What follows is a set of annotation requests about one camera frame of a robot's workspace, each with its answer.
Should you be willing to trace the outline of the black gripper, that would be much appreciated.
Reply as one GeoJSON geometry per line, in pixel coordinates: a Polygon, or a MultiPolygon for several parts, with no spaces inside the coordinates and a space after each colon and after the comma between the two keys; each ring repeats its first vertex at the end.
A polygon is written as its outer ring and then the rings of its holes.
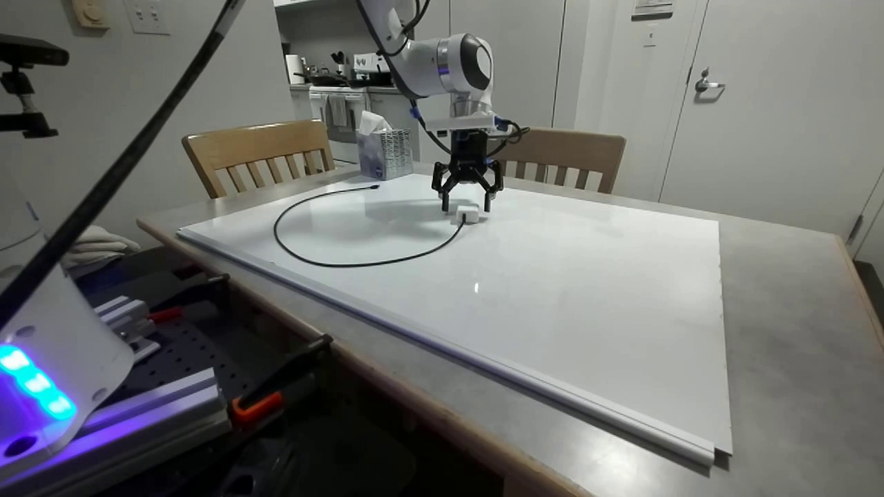
{"type": "Polygon", "coordinates": [[[483,129],[455,129],[450,135],[450,165],[435,162],[432,189],[442,202],[442,213],[450,207],[450,172],[458,179],[478,179],[483,189],[483,213],[491,211],[491,198],[504,190],[504,162],[489,157],[489,135],[483,129]]]}

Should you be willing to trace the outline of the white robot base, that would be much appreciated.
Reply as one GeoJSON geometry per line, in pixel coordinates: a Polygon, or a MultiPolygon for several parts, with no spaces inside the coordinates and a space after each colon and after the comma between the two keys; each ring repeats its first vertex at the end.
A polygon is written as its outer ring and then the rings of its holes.
{"type": "Polygon", "coordinates": [[[54,271],[0,336],[0,484],[62,454],[132,365],[132,347],[54,271]]]}

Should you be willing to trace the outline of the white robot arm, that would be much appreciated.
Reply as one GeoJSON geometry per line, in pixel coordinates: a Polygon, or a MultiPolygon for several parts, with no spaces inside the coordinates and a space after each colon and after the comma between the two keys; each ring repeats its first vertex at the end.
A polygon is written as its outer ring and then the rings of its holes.
{"type": "Polygon", "coordinates": [[[432,168],[432,189],[442,207],[462,182],[483,189],[483,211],[491,211],[504,189],[504,165],[489,149],[489,139],[508,126],[491,111],[494,53],[472,34],[446,38],[414,38],[420,13],[410,22],[397,17],[400,0],[357,0],[357,9],[411,106],[424,133],[449,154],[432,168]]]}

